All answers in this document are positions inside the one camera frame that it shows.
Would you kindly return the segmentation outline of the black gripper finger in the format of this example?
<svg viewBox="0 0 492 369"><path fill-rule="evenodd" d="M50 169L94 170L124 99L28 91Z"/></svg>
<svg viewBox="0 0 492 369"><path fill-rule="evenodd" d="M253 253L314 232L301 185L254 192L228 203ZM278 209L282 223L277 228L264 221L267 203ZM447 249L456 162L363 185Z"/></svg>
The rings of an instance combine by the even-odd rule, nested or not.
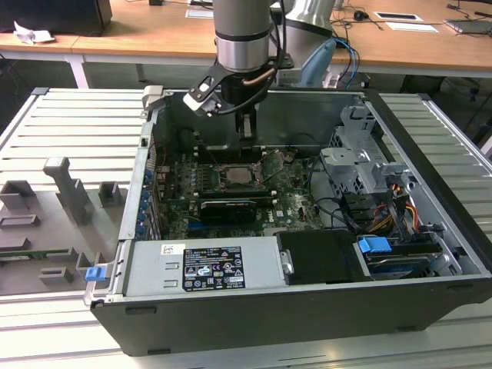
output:
<svg viewBox="0 0 492 369"><path fill-rule="evenodd" d="M257 111L240 110L236 112L235 125L241 153L251 151L257 139Z"/></svg>

